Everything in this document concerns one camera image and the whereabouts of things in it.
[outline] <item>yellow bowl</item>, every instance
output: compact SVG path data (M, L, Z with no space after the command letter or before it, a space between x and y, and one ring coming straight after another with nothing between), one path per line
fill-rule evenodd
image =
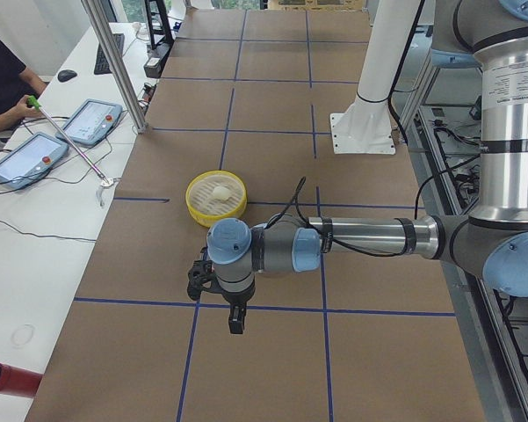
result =
M240 218L246 209L246 202L246 186L228 171L200 174L185 191L185 203L190 215L205 227L211 227L223 218Z

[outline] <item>red object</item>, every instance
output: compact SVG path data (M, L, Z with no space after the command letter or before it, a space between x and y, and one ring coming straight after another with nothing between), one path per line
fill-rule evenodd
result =
M0 363L0 393L34 398L42 374Z

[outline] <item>blue joint cap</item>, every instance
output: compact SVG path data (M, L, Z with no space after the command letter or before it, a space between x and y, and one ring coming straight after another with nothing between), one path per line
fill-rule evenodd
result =
M467 69L481 66L470 53L441 50L431 50L431 63L436 68L444 69Z
M528 0L500 0L500 4L516 18L528 22Z
M209 229L207 253L215 264L232 264L248 251L251 242L252 232L245 222L225 218Z
M293 240L293 269L300 273L320 265L320 236L314 229L297 229Z
M490 254L482 279L507 295L528 297L528 232L511 237Z

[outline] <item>table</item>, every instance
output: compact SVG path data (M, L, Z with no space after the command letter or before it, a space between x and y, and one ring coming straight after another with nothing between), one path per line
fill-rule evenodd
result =
M124 63L137 95L144 83L156 80L144 75L147 60L145 42L135 38L130 24L112 24L114 33L124 33ZM61 69L73 69L74 79L49 84L40 103L53 116L70 116L87 98L123 103L111 74L93 75L98 39L90 28ZM29 127L33 132L53 135L48 122ZM88 152L96 161L107 154L100 169L108 177L121 176L133 148L136 131L126 116L109 135ZM19 128L6 148L13 149L29 137ZM71 150L66 164L50 177L77 181L87 164ZM39 234L56 234L95 239L101 229L114 189L104 192L105 206L96 197L99 180L90 172L80 183L65 184L44 179L16 193L0 194L0 219L17 228ZM36 372L47 366L69 306L94 243L22 236L0 223L0 361ZM23 420L31 399L0 395L0 420Z
M413 214L406 146L332 149L369 37L362 12L188 11L27 422L484 420L438 262L337 253L258 275L242 336L222 298L186 293L203 171L243 180L250 226L303 175L306 215Z

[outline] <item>person's hand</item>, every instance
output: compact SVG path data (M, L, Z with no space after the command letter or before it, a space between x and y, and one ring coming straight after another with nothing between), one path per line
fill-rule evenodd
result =
M27 99L29 99L29 95L24 95L18 103L14 106L14 110L16 112L16 115L23 119L25 117L40 117L41 112L37 110L36 108L30 107L27 105Z

